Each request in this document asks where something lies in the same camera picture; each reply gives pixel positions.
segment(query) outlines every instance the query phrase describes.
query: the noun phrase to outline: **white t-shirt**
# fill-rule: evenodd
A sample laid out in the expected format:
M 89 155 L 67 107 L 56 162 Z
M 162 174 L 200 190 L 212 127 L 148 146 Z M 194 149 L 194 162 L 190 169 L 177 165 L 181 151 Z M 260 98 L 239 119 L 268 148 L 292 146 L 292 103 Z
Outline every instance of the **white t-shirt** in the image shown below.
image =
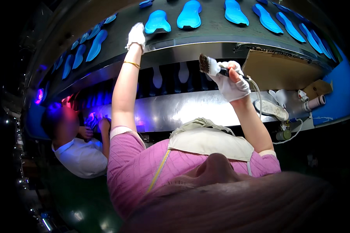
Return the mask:
M 80 178 L 95 178 L 106 173 L 107 158 L 103 154 L 103 144 L 95 138 L 85 142 L 74 138 L 71 142 L 54 150 L 57 159 L 71 173 Z

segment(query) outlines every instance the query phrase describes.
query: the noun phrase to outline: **bracelet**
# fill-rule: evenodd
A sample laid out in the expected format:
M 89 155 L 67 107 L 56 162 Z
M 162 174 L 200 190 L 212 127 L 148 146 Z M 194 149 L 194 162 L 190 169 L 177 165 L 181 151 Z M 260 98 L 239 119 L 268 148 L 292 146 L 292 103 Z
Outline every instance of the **bracelet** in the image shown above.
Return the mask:
M 134 63 L 134 62 L 126 62 L 126 61 L 123 61 L 123 63 L 130 63 L 130 64 L 132 64 L 132 65 L 134 65 L 134 66 L 136 66 L 137 68 L 140 69 L 139 64 L 136 64 L 136 63 Z

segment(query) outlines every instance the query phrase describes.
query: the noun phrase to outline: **black conveyor surface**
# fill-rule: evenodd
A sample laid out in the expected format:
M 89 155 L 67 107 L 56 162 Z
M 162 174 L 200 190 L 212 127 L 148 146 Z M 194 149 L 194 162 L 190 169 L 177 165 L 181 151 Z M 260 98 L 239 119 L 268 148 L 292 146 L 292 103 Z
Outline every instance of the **black conveyor surface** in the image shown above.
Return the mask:
M 259 17 L 252 10 L 252 6 L 259 3 L 255 0 L 238 1 L 242 12 L 249 20 L 249 26 L 240 27 L 226 20 L 224 17 L 224 0 L 199 0 L 202 6 L 202 12 L 200 13 L 201 26 L 194 30 L 181 30 L 177 27 L 176 22 L 177 17 L 182 11 L 182 8 L 186 2 L 187 0 L 176 0 L 169 2 L 166 0 L 155 0 L 153 1 L 152 6 L 144 9 L 140 9 L 137 5 L 122 10 L 117 14 L 117 18 L 114 21 L 103 25 L 101 28 L 107 30 L 108 36 L 102 43 L 101 51 L 94 60 L 91 62 L 85 62 L 95 37 L 84 42 L 84 44 L 87 46 L 86 52 L 84 53 L 84 60 L 77 69 L 70 72 L 69 76 L 65 80 L 62 80 L 62 73 L 67 56 L 58 70 L 56 70 L 51 76 L 49 76 L 49 74 L 47 75 L 48 77 L 46 78 L 51 80 L 49 93 L 51 95 L 55 95 L 73 84 L 76 80 L 82 78 L 87 73 L 113 63 L 114 59 L 112 58 L 127 51 L 125 46 L 127 44 L 128 33 L 131 26 L 137 22 L 143 22 L 145 24 L 150 13 L 155 10 L 163 10 L 167 13 L 168 22 L 171 25 L 171 32 L 156 35 L 152 40 L 149 40 L 147 44 L 193 36 L 240 35 L 252 38 L 264 38 L 267 40 L 288 44 L 316 54 L 323 59 L 327 59 L 323 54 L 318 54 L 308 42 L 305 44 L 299 43 L 289 35 L 289 33 L 285 30 L 285 27 L 276 19 L 275 15 L 277 12 L 279 12 L 279 9 L 271 2 L 268 2 L 268 5 L 262 3 L 260 4 L 271 14 L 272 19 L 282 28 L 284 35 L 276 35 L 261 25 Z M 301 21 L 293 14 L 284 14 L 288 17 L 288 19 L 290 19 L 290 21 L 292 21 L 294 27 L 303 36 L 303 38 L 308 41 L 298 27 Z M 77 48 L 71 51 L 71 53 L 75 54 Z

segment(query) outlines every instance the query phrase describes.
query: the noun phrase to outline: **hand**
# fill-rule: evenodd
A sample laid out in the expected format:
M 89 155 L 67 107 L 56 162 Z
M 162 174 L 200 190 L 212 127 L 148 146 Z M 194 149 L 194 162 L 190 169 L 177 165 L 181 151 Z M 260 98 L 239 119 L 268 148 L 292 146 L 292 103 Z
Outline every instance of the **hand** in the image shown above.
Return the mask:
M 229 68 L 229 77 L 217 74 L 210 76 L 211 79 L 218 85 L 219 91 L 223 94 L 228 102 L 242 99 L 249 95 L 249 84 L 242 75 L 240 64 L 235 61 L 218 62 L 220 67 Z
M 98 128 L 100 129 L 101 133 L 109 134 L 110 122 L 108 121 L 108 119 L 103 117 L 98 123 Z
M 143 23 L 136 23 L 132 28 L 130 33 L 128 34 L 128 43 L 125 47 L 129 50 L 132 43 L 137 43 L 141 45 L 141 49 L 144 53 L 145 48 L 145 36 L 144 36 L 144 25 Z
M 78 133 L 84 138 L 85 140 L 91 140 L 93 136 L 93 132 L 90 127 L 86 126 L 79 126 Z

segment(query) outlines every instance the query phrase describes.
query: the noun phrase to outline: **white cotton glove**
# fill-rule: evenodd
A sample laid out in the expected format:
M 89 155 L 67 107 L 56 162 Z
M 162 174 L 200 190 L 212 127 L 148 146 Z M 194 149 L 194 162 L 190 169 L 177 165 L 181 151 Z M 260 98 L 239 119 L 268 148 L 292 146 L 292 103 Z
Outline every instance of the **white cotton glove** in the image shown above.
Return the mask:
M 218 65 L 223 68 L 228 68 L 228 64 L 234 64 L 236 71 L 235 77 L 227 77 L 220 73 L 218 73 L 216 76 L 209 75 L 211 79 L 216 82 L 218 85 L 219 91 L 223 94 L 224 98 L 228 100 L 228 102 L 232 102 L 234 100 L 239 100 L 241 98 L 244 98 L 245 96 L 250 94 L 250 88 L 248 82 L 243 79 L 242 75 L 244 73 L 241 70 L 240 64 L 238 64 L 235 61 L 229 61 L 229 62 L 218 62 Z
M 143 23 L 136 23 L 128 34 L 128 43 L 125 49 L 129 50 L 132 43 L 138 43 L 141 45 L 141 48 L 145 48 L 145 35 L 144 35 L 144 25 Z

